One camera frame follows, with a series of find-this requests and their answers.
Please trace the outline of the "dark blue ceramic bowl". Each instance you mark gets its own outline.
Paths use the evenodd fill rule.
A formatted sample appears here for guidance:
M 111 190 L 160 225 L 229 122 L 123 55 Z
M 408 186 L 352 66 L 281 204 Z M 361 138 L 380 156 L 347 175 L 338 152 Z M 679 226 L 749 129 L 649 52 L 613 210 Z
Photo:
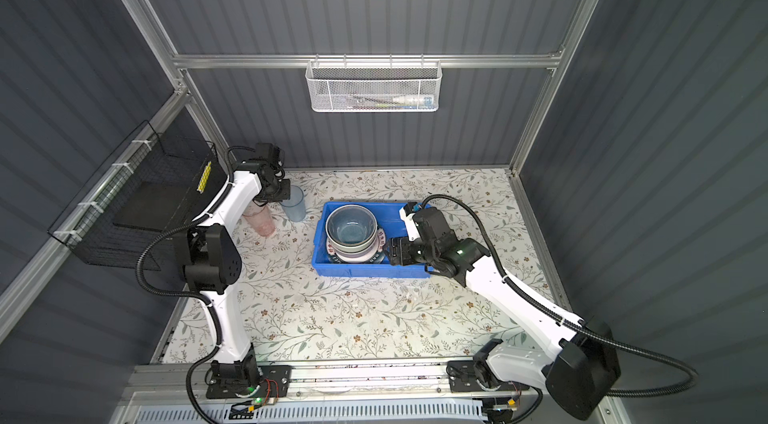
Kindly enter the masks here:
M 348 204 L 332 211 L 326 220 L 327 236 L 342 247 L 357 247 L 368 243 L 376 234 L 378 222 L 367 208 Z

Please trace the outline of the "blue plastic bin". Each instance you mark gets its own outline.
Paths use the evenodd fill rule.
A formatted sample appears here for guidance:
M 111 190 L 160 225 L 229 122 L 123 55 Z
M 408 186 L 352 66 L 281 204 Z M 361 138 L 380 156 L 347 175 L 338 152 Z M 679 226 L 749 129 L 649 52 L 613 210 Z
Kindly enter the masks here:
M 372 212 L 385 237 L 383 250 L 371 262 L 346 263 L 328 253 L 325 225 L 333 211 L 345 205 L 359 205 Z M 417 260 L 416 248 L 409 241 L 406 224 L 400 217 L 405 202 L 337 202 L 323 205 L 313 239 L 311 265 L 318 275 L 336 278 L 428 278 L 426 264 Z

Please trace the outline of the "pink ceramic bowl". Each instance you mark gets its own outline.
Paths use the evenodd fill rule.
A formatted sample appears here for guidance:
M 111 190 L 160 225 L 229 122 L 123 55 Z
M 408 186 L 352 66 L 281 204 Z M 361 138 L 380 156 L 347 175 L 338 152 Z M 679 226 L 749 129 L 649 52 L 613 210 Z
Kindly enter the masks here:
M 384 245 L 377 239 L 369 239 L 353 245 L 328 239 L 326 250 L 330 257 L 342 263 L 360 264 L 372 262 L 383 252 Z

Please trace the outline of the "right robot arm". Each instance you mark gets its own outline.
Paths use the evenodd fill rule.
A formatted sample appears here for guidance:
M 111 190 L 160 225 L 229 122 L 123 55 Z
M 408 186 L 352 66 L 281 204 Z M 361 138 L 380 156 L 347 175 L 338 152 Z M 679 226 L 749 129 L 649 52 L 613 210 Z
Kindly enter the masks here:
M 518 383 L 546 391 L 571 417 L 585 420 L 621 374 L 615 350 L 566 328 L 570 313 L 499 267 L 489 247 L 459 239 L 443 214 L 408 203 L 399 211 L 406 236 L 391 239 L 396 266 L 422 266 L 482 296 L 518 324 L 537 345 L 525 351 L 494 338 L 478 351 L 468 370 L 457 374 L 464 386 L 497 390 Z

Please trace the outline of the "white plate dark green rim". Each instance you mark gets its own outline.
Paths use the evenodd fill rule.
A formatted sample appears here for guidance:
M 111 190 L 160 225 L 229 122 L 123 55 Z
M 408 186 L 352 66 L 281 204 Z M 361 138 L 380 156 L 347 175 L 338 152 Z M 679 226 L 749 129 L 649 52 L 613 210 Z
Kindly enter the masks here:
M 375 264 L 381 263 L 385 257 L 386 234 L 382 228 L 377 230 L 374 239 L 367 247 L 357 253 L 344 253 L 334 247 L 332 241 L 326 239 L 328 259 L 334 264 Z

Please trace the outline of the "pink translucent plastic cup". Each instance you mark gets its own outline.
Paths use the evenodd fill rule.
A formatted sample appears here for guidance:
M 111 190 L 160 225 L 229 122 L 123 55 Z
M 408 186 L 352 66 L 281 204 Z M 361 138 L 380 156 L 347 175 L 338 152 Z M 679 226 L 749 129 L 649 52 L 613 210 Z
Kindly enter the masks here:
M 243 212 L 242 218 L 261 237 L 271 236 L 275 230 L 274 220 L 267 205 L 257 205 L 251 202 Z

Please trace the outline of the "green ceramic bowl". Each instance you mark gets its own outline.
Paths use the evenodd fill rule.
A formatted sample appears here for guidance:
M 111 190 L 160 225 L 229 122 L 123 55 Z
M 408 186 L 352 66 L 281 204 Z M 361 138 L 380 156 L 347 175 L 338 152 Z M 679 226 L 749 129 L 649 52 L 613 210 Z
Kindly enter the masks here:
M 331 228 L 327 234 L 329 246 L 337 253 L 359 254 L 377 242 L 377 228 L 345 226 Z

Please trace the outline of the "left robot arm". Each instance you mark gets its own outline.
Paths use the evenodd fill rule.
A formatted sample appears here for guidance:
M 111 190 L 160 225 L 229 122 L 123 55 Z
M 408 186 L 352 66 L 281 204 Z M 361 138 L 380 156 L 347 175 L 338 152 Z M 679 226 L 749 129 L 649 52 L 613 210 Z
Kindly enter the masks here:
M 246 155 L 227 161 L 229 168 L 220 190 L 208 189 L 205 195 L 211 202 L 201 208 L 196 223 L 173 237 L 176 262 L 188 289 L 205 298 L 203 306 L 215 346 L 210 364 L 212 386 L 227 397 L 253 395 L 263 381 L 239 310 L 237 282 L 243 264 L 232 233 L 250 204 L 290 197 L 284 152 L 279 147 L 258 143 L 227 150 L 234 151 Z

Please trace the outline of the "blue translucent plastic cup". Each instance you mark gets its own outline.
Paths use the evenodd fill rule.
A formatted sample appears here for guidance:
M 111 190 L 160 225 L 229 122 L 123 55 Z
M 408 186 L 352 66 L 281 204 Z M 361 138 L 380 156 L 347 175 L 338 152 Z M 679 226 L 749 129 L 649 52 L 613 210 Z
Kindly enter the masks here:
M 289 196 L 280 202 L 280 206 L 286 215 L 286 218 L 294 223 L 302 222 L 306 217 L 305 196 L 302 189 L 292 185 Z

